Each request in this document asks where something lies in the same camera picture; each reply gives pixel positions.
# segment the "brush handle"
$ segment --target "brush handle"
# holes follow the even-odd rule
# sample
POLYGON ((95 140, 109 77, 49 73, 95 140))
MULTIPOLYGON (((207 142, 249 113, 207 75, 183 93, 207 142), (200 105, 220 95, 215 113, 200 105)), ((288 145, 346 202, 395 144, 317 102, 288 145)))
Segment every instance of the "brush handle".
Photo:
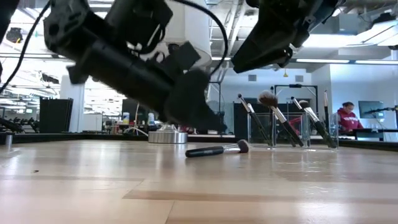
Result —
POLYGON ((315 122, 315 128, 317 129, 318 133, 322 136, 323 140, 326 141, 327 145, 330 148, 332 149, 337 148, 335 142, 330 137, 329 133, 326 131, 325 127, 322 125, 320 121, 315 122))
POLYGON ((327 106, 325 107, 325 126, 326 130, 329 132, 329 109, 327 106))
POLYGON ((285 129, 284 130, 285 132, 286 132, 286 138, 287 138, 287 140, 291 143, 291 145, 293 146, 293 147, 296 147, 296 143, 293 141, 293 139, 292 139, 292 137, 291 137, 291 135, 289 134, 289 132, 285 129))
POLYGON ((200 149, 191 149, 185 152, 185 156, 188 158, 201 157, 201 156, 215 156, 224 153, 223 146, 212 146, 200 149))
POLYGON ((284 126, 285 130, 291 135, 293 140, 299 144, 301 147, 304 146, 304 143, 301 141, 300 137, 297 135, 297 133, 293 130, 289 122, 283 122, 282 125, 284 126))
POLYGON ((272 146, 274 146, 274 121, 274 114, 272 113, 272 110, 269 109, 269 137, 271 138, 272 146))
POLYGON ((254 120, 254 122, 256 123, 257 127, 260 130, 260 133, 262 135, 262 137, 267 141, 268 146, 272 146, 272 142, 268 139, 267 135, 266 135, 266 129, 263 127, 263 125, 261 124, 261 121, 259 119, 259 117, 254 114, 254 113, 250 113, 250 117, 254 120))
POLYGON ((294 143, 292 137, 290 136, 289 133, 287 133, 286 135, 287 140, 290 142, 290 144, 292 145, 292 147, 296 147, 296 143, 294 143))

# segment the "woman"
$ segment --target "woman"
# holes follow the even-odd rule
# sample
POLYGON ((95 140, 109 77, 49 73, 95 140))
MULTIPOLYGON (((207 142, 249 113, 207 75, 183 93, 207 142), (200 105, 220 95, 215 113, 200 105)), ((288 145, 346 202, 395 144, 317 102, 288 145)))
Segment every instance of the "woman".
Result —
POLYGON ((354 104, 352 102, 343 103, 343 107, 337 111, 339 129, 342 132, 349 133, 353 129, 362 129, 363 126, 353 112, 354 104))

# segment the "pillar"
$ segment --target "pillar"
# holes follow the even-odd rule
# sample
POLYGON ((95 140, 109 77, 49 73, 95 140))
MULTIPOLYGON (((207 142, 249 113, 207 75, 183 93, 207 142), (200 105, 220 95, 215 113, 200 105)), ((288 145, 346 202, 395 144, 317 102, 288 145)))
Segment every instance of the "pillar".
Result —
MULTIPOLYGON (((391 60, 398 60, 398 50, 391 50, 391 60)), ((392 70, 392 75, 393 75, 393 79, 391 80, 391 82, 389 82, 391 84, 390 89, 391 91, 394 91, 394 105, 391 106, 395 106, 398 105, 397 99, 398 99, 398 91, 396 88, 396 83, 398 82, 398 65, 393 65, 393 70, 392 70)), ((397 121, 397 116, 398 114, 394 117, 395 119, 395 128, 398 128, 398 121, 397 121)))
POLYGON ((85 84, 72 85, 68 75, 62 76, 60 99, 73 99, 69 131, 83 131, 83 113, 85 111, 85 84))

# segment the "wooden tabletop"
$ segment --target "wooden tabletop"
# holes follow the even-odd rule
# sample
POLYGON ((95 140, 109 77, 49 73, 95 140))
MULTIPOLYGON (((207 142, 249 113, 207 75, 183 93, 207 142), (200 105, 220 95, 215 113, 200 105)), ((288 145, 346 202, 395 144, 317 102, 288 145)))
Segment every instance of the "wooden tabletop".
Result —
POLYGON ((398 222, 398 154, 251 148, 185 158, 133 141, 65 141, 0 149, 1 223, 398 222))

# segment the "red shirt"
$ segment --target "red shirt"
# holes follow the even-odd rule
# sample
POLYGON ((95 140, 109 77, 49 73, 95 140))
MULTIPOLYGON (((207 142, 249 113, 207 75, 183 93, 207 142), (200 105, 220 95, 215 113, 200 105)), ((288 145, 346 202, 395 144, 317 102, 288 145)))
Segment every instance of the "red shirt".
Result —
POLYGON ((339 117, 338 124, 343 131, 363 128, 361 122, 353 112, 347 113, 343 108, 340 108, 337 113, 339 117))

